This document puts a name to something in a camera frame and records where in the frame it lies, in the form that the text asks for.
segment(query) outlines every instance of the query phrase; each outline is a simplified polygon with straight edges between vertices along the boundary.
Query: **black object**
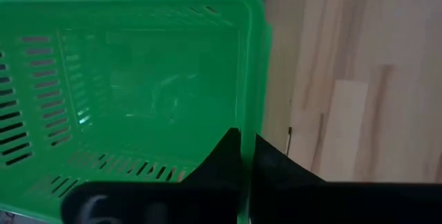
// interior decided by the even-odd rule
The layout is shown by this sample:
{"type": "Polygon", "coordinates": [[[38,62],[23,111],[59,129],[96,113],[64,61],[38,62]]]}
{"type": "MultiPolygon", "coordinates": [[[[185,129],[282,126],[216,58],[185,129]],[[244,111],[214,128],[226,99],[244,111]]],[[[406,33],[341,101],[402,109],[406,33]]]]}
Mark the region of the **black object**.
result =
{"type": "MultiPolygon", "coordinates": [[[[86,183],[64,199],[66,224],[236,223],[243,171],[230,129],[182,183],[86,183]]],[[[442,186],[327,183],[260,136],[250,196],[253,224],[442,223],[442,186]]]]}

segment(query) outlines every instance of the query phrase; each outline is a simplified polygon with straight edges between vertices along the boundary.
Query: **wooden surface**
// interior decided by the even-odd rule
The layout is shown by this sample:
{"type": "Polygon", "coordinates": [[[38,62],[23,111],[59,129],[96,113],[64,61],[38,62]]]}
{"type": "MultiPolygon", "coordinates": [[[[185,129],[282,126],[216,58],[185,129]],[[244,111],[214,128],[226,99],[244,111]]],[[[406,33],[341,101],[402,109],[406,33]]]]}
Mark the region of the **wooden surface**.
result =
{"type": "Polygon", "coordinates": [[[441,0],[275,1],[270,141],[283,149],[292,127],[289,157],[334,180],[441,182],[441,0]],[[358,114],[332,102],[336,80],[368,85],[358,114]],[[327,138],[350,116],[344,138],[327,138]]]}

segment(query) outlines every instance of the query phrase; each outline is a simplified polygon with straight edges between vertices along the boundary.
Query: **plastic basket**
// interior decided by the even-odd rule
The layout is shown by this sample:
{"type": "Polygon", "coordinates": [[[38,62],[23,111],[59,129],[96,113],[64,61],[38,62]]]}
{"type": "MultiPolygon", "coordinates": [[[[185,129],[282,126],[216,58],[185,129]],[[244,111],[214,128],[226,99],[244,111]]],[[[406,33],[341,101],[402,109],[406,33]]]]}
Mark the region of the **plastic basket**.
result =
{"type": "Polygon", "coordinates": [[[0,12],[1,209],[59,222],[85,181],[177,182],[230,127],[251,163],[262,0],[0,0],[0,12]]]}

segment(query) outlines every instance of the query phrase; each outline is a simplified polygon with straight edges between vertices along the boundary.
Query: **green plastic basket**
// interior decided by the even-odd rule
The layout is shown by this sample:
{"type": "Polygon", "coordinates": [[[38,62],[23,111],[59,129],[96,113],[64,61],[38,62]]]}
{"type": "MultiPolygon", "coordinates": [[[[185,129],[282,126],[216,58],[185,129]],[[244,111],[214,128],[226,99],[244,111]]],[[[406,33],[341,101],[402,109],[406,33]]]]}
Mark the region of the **green plastic basket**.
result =
{"type": "Polygon", "coordinates": [[[262,0],[0,0],[0,12],[1,209],[60,222],[83,182],[177,182],[230,127],[251,164],[262,0]]]}

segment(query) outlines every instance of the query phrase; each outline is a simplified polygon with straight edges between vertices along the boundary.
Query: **wooden floor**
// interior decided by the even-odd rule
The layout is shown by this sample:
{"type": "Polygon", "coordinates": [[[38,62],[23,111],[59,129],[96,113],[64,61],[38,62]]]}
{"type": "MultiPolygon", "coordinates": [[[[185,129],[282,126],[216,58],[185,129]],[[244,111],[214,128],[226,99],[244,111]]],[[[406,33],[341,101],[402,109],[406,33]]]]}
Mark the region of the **wooden floor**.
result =
{"type": "Polygon", "coordinates": [[[441,0],[266,5],[265,138],[326,180],[442,181],[441,0]]]}

